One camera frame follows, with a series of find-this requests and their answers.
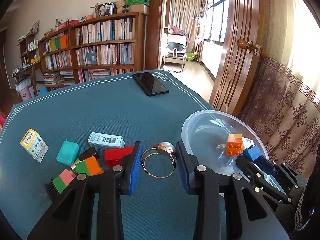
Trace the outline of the white red medicine box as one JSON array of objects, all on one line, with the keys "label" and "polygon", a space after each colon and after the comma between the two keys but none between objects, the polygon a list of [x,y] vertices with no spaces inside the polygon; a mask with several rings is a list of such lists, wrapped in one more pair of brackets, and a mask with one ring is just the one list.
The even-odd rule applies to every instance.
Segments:
[{"label": "white red medicine box", "polygon": [[250,146],[255,146],[254,141],[245,137],[242,137],[242,150],[249,148]]}]

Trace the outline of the teal table mat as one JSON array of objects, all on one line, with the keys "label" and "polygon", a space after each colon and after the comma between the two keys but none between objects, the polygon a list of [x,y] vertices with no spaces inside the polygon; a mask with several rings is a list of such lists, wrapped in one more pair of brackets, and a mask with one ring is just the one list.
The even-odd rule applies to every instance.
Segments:
[{"label": "teal table mat", "polygon": [[[122,136],[145,148],[181,138],[185,119],[210,105],[167,72],[153,72],[169,89],[149,97],[131,74],[58,89],[12,107],[1,132],[1,211],[26,239],[51,202],[45,183],[65,169],[56,161],[65,140],[88,149],[92,132]],[[33,129],[47,144],[41,163],[20,141]],[[154,179],[140,172],[133,195],[121,198],[126,239],[192,239],[197,197],[185,193],[178,172]]]}]

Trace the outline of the red long toy block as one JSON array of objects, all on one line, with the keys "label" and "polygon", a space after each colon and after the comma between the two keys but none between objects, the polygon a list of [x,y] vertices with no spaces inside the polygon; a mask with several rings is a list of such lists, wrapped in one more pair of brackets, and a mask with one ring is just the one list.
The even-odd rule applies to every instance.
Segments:
[{"label": "red long toy block", "polygon": [[108,150],[104,150],[104,161],[106,165],[110,168],[119,165],[121,159],[130,155],[133,151],[133,146],[126,146],[124,148],[110,148]]}]

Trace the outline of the brown silver lipstick tube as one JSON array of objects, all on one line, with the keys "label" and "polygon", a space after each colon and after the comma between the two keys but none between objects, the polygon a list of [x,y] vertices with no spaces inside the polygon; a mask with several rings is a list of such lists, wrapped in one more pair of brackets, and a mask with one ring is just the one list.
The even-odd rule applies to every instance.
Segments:
[{"label": "brown silver lipstick tube", "polygon": [[96,159],[99,159],[99,153],[97,152],[97,150],[93,147],[90,147],[89,149],[87,149],[83,154],[81,154],[78,159],[76,159],[72,164],[71,164],[71,169],[73,171],[75,171],[75,168],[76,168],[76,164],[85,160],[85,159],[88,159],[90,157],[94,156]]}]

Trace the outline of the green orange toy block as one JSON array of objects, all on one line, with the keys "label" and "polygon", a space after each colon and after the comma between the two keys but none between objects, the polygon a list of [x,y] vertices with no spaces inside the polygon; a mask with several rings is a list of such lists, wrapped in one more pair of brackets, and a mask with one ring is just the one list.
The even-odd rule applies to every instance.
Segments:
[{"label": "green orange toy block", "polygon": [[94,156],[77,163],[75,166],[75,171],[77,174],[84,173],[89,177],[103,174],[103,170]]}]

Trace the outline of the black smartphone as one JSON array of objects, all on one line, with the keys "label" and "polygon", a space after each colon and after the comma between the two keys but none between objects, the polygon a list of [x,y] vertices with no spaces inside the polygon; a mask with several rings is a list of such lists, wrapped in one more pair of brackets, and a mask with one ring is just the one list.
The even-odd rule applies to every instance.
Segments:
[{"label": "black smartphone", "polygon": [[165,87],[165,85],[163,85],[157,78],[153,77],[149,72],[136,73],[133,74],[132,77],[147,96],[169,93],[167,87]]}]

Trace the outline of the orange yellow toy block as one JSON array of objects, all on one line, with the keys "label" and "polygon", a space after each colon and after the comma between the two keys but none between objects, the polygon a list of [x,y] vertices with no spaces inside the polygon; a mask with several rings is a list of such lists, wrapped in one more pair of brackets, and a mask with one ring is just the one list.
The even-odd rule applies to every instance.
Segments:
[{"label": "orange yellow toy block", "polygon": [[227,156],[238,156],[242,153],[242,135],[241,134],[229,134],[227,139],[227,145],[225,154]]}]

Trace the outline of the small wooden shelf desk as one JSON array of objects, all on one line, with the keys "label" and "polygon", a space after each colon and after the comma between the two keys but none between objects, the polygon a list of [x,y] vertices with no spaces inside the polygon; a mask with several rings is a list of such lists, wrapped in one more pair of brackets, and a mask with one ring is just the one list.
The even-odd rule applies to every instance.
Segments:
[{"label": "small wooden shelf desk", "polygon": [[41,69],[38,33],[38,31],[29,31],[29,33],[19,38],[17,46],[20,53],[20,64],[11,75],[16,85],[25,79],[30,79],[35,96],[38,95],[36,71]]}]

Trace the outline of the black folding comb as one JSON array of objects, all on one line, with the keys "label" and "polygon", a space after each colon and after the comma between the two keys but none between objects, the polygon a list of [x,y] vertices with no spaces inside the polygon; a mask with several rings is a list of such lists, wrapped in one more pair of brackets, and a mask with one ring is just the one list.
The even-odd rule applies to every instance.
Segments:
[{"label": "black folding comb", "polygon": [[57,191],[57,189],[55,188],[53,182],[50,182],[48,184],[44,185],[46,192],[50,198],[50,200],[53,202],[54,200],[56,200],[56,198],[59,196],[59,192]]}]

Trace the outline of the teal plastic case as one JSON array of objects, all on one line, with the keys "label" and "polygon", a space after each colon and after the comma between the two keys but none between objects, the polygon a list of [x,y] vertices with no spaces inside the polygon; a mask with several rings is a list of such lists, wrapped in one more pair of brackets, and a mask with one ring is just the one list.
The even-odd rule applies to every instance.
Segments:
[{"label": "teal plastic case", "polygon": [[79,149],[80,146],[76,142],[65,140],[56,156],[57,162],[66,166],[71,166],[71,164],[75,161]]}]

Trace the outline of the yellow white medicine box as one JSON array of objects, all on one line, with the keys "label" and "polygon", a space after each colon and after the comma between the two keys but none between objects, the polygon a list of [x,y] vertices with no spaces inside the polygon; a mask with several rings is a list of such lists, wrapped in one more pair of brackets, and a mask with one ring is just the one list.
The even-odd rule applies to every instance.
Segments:
[{"label": "yellow white medicine box", "polygon": [[49,148],[39,133],[31,128],[21,139],[20,145],[39,163],[42,162]]}]

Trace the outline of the patterned purple curtain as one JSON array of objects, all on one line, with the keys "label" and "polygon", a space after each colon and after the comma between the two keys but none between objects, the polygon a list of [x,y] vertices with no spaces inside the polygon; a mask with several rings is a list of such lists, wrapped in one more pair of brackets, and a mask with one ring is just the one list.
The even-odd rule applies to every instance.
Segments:
[{"label": "patterned purple curtain", "polygon": [[239,118],[272,161],[311,176],[319,148],[319,96],[290,68],[270,57],[261,60]]}]

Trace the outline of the green pink toy block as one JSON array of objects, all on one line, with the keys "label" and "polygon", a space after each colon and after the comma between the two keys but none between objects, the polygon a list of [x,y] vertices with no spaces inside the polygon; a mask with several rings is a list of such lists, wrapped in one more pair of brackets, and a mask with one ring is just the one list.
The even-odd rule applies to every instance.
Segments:
[{"label": "green pink toy block", "polygon": [[73,170],[68,170],[66,168],[55,179],[53,179],[52,183],[57,192],[61,194],[74,178],[75,173],[73,172]]}]

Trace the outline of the wooden door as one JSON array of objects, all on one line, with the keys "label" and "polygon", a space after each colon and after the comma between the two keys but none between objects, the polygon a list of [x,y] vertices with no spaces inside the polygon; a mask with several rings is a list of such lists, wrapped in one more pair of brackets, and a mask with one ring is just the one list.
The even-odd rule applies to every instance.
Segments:
[{"label": "wooden door", "polygon": [[223,52],[209,103],[213,109],[239,115],[263,50],[266,0],[229,0]]}]

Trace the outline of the clear plastic bowl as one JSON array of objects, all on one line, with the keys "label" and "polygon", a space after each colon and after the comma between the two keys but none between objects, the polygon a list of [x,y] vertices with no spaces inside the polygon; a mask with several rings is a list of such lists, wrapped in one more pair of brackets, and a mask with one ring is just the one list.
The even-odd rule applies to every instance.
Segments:
[{"label": "clear plastic bowl", "polygon": [[220,111],[204,110],[190,115],[182,126],[181,138],[187,152],[195,155],[200,164],[230,176],[242,171],[236,165],[236,157],[225,154],[229,134],[253,140],[262,155],[269,158],[263,142],[248,125]]}]

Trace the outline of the wooden bookshelf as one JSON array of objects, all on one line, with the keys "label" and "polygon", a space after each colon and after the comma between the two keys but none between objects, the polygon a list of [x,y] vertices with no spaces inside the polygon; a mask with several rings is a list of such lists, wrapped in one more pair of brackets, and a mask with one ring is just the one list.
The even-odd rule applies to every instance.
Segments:
[{"label": "wooden bookshelf", "polygon": [[141,12],[101,16],[42,38],[44,85],[57,89],[142,70],[145,20]]}]

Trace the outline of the blue toy block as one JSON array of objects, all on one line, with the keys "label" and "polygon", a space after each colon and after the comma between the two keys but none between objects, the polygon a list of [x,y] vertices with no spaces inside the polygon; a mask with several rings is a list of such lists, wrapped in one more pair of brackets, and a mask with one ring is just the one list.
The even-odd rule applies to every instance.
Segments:
[{"label": "blue toy block", "polygon": [[242,154],[250,161],[254,162],[256,159],[258,159],[261,156],[261,152],[259,150],[258,146],[249,146],[248,148],[245,148],[242,152]]}]

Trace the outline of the white barcode medicine box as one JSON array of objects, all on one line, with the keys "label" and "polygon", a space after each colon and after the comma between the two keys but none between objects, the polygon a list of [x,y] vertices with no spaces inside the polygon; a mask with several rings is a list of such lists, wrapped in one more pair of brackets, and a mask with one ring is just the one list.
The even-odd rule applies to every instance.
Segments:
[{"label": "white barcode medicine box", "polygon": [[109,148],[124,148],[123,137],[118,135],[92,132],[88,138],[88,144],[96,150],[108,150]]}]

